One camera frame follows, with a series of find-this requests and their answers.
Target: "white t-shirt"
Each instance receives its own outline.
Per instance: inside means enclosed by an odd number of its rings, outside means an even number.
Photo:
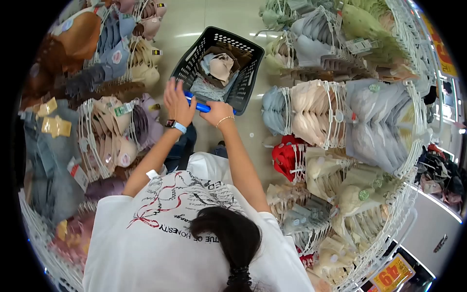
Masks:
[[[227,159],[196,153],[187,170],[154,176],[134,198],[99,201],[84,291],[222,291],[229,264],[217,237],[194,237],[188,230],[199,210],[220,206],[241,212],[261,230],[261,247],[249,266],[252,287],[314,292],[292,238],[275,217],[255,211],[236,187],[221,181],[231,181]]]

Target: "gold bracelet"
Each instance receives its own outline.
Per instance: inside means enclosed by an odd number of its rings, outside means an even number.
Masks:
[[[232,117],[232,116],[225,117],[225,118],[223,118],[222,120],[220,120],[220,121],[217,123],[217,125],[216,125],[216,129],[218,129],[218,126],[219,126],[219,124],[220,124],[220,123],[222,123],[222,121],[223,121],[223,120],[225,120],[225,119],[233,119],[233,120],[235,120],[235,118],[234,118],[234,117]]]

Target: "red bra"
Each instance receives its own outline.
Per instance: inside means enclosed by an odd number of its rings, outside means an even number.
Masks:
[[[293,181],[295,174],[290,171],[295,169],[295,157],[296,154],[292,148],[292,145],[306,144],[300,138],[296,138],[293,135],[283,136],[281,143],[274,146],[272,150],[272,158],[274,159],[274,169],[285,175],[289,181]]]

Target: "yellow price sign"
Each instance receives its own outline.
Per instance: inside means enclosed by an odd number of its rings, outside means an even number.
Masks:
[[[380,292],[391,292],[415,275],[407,261],[397,254],[373,279],[370,279]]]
[[[423,22],[425,23],[426,27],[428,28],[428,32],[430,33],[433,41],[433,45],[435,47],[436,54],[438,55],[438,60],[440,64],[440,69],[445,75],[450,75],[454,78],[457,78],[457,71],[454,67],[454,64],[451,60],[451,57],[447,53],[447,49],[439,37],[438,33],[435,31],[435,28],[432,24],[428,21],[424,14],[420,14],[422,16]]]

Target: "light blue watch strap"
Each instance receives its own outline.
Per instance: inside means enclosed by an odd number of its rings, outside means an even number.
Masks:
[[[173,125],[175,129],[179,129],[183,134],[186,133],[186,128],[184,125],[180,124],[179,122],[175,121],[175,124]]]

